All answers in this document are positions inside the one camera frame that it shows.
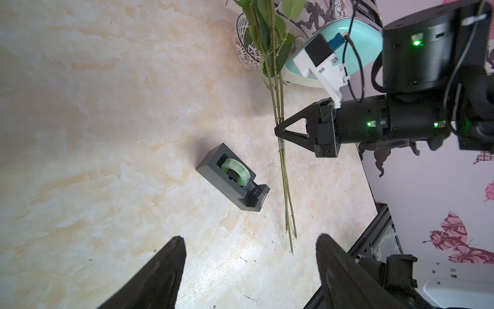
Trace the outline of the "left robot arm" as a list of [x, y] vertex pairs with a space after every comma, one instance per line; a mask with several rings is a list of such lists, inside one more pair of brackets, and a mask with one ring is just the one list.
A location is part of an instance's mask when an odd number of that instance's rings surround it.
[[[185, 240], [173, 237], [101, 308], [174, 308], [186, 260]], [[356, 261], [332, 237], [316, 241], [325, 308], [493, 308], [493, 271], [475, 264], [484, 254], [458, 245], [453, 265], [439, 264], [422, 287], [412, 277], [417, 258], [392, 255]]]

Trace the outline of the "peach rose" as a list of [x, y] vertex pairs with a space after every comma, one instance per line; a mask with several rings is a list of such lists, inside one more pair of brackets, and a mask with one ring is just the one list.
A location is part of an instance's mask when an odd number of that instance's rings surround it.
[[[280, 15], [277, 10], [283, 7], [282, 1], [266, 1], [264, 10], [267, 13], [266, 22], [270, 27], [270, 51], [266, 59], [266, 69], [269, 82], [274, 88], [274, 112], [275, 121], [280, 124], [285, 120], [284, 111], [284, 86], [286, 82], [283, 78], [282, 70], [289, 55], [295, 46], [296, 37], [290, 33], [290, 19]], [[279, 141], [279, 154], [281, 164], [281, 176], [283, 179], [286, 231], [288, 234], [297, 237], [297, 226], [295, 222], [295, 212], [293, 209], [292, 195], [289, 186], [289, 178], [286, 162], [286, 143], [283, 139]]]

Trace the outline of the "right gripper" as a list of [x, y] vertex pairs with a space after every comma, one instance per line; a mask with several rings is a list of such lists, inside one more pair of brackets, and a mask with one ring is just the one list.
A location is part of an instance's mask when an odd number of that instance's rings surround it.
[[[440, 116], [439, 99], [422, 95], [377, 95], [363, 102], [345, 101], [336, 109], [331, 99], [310, 104], [275, 127], [275, 135], [335, 158], [342, 144], [426, 141], [432, 151], [443, 145], [449, 130]], [[306, 134], [288, 127], [304, 119]]]

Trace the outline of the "black tape dispenser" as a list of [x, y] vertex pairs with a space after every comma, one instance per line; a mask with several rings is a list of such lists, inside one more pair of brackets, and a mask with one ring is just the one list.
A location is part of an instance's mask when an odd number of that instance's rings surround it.
[[196, 171], [242, 211], [260, 212], [270, 192], [226, 144], [209, 151]]

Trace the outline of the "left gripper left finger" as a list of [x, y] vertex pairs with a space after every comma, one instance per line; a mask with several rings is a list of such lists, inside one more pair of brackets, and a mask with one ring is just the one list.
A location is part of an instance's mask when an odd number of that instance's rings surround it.
[[100, 308], [174, 308], [187, 257], [175, 236]]

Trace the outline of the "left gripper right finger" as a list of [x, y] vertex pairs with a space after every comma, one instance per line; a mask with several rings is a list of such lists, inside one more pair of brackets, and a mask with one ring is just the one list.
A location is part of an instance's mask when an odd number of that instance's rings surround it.
[[328, 308], [402, 308], [328, 234], [316, 241], [316, 260]]

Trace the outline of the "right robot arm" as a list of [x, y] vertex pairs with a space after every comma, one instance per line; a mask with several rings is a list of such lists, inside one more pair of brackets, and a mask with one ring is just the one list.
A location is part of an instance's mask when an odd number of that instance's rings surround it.
[[484, 63], [493, 7], [455, 1], [381, 30], [345, 18], [319, 30], [289, 63], [328, 98], [275, 127], [278, 138], [319, 158], [341, 145], [377, 151], [455, 135], [459, 148], [493, 151], [493, 76]]

